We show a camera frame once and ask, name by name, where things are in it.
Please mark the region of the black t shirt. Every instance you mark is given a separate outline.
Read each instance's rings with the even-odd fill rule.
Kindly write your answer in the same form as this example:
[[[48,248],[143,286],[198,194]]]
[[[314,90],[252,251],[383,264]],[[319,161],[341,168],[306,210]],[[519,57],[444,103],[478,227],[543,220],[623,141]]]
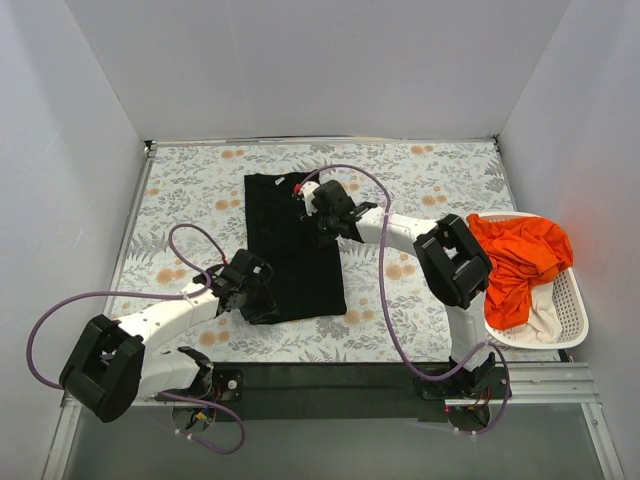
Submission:
[[[273,274],[259,290],[253,311],[242,316],[253,325],[346,313],[338,244],[320,246],[301,217],[304,202],[293,190],[307,174],[251,174],[244,177],[248,250],[265,260]]]

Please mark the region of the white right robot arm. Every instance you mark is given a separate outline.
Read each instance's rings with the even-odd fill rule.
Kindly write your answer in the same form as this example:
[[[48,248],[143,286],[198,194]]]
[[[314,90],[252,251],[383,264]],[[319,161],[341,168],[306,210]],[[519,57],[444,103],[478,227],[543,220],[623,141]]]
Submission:
[[[465,221],[453,214],[433,221],[390,212],[390,206],[357,204],[334,180],[305,181],[294,188],[304,202],[302,220],[320,241],[338,237],[379,246],[378,283],[383,317],[402,362],[424,382],[449,382],[464,397],[489,387],[495,350],[486,340],[485,294],[492,264]],[[446,310],[451,336],[450,369],[426,374],[412,364],[394,331],[384,285],[386,248],[414,256],[427,286]]]

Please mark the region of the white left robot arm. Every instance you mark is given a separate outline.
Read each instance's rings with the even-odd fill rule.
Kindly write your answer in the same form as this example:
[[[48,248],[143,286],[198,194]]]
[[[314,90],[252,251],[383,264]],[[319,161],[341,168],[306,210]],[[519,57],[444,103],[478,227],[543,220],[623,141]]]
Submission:
[[[100,314],[82,331],[59,376],[66,393],[102,422],[119,418],[141,398],[163,392],[200,400],[213,388],[213,362],[193,347],[160,349],[223,313],[246,319],[275,311],[267,289],[271,266],[240,249],[227,264],[196,275],[171,300],[117,319]]]

